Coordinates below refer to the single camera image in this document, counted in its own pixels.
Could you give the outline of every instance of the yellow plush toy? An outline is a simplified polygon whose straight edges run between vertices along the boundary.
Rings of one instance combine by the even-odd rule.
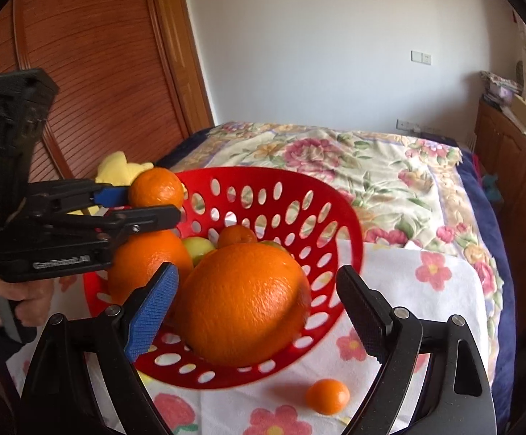
[[[143,171],[154,168],[151,163],[128,163],[126,155],[122,151],[108,155],[98,165],[98,176],[96,183],[109,183],[112,186],[130,186],[136,177]],[[88,208],[91,215],[98,212],[100,208],[92,206]],[[82,214],[81,211],[73,211],[70,214]]]

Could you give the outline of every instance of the large orange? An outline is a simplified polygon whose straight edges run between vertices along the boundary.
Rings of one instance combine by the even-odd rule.
[[[179,287],[192,270],[192,259],[182,241],[171,231],[131,236],[114,254],[108,270],[108,291],[112,301],[122,305],[137,287],[145,286],[162,262],[178,268]]]
[[[213,364],[250,366],[290,344],[308,316],[305,273],[265,244],[234,244],[204,257],[178,296],[177,330]]]
[[[182,207],[184,188],[178,177],[166,168],[155,167],[140,173],[128,189],[128,202],[132,207]]]

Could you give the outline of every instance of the white cloth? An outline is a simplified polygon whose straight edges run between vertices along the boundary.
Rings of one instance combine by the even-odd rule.
[[[340,264],[345,264],[349,247],[339,242],[338,246]],[[487,367],[489,339],[484,296],[478,275],[466,261],[421,250],[365,244],[361,275],[392,307],[406,307],[419,318],[447,321],[453,314],[462,315]],[[88,315],[81,277],[65,292],[61,284],[56,285],[52,312],[63,312],[69,318]],[[375,358],[365,355],[356,340],[344,312],[323,340],[301,359],[253,384],[197,391],[170,386],[147,376],[142,376],[142,380],[166,421],[175,425],[171,426],[174,433],[257,435],[276,426],[285,435],[339,434],[359,407],[380,367]],[[28,345],[8,362],[18,389],[23,385],[26,362],[34,347],[34,344]],[[102,414],[108,426],[120,429],[96,364],[95,359],[88,360]],[[393,431],[406,427],[410,421],[426,365],[427,358],[420,358]],[[351,393],[348,406],[333,417],[318,415],[304,403],[307,388],[323,378],[343,382]]]

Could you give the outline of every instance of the light switch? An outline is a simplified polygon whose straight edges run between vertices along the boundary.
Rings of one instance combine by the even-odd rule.
[[[422,53],[416,52],[415,50],[413,50],[412,51],[412,62],[422,63]]]

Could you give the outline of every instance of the blue gripper pad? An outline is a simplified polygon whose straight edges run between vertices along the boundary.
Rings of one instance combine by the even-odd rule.
[[[98,206],[118,207],[128,204],[128,187],[107,187],[94,193],[94,202]]]
[[[150,348],[158,329],[162,325],[164,316],[174,300],[177,289],[178,270],[172,263],[165,263],[158,269],[145,288],[134,290],[132,296],[128,298],[128,301],[135,299],[134,293],[136,291],[148,292],[138,311],[130,320],[124,353],[131,363],[134,363],[139,355],[146,353]]]

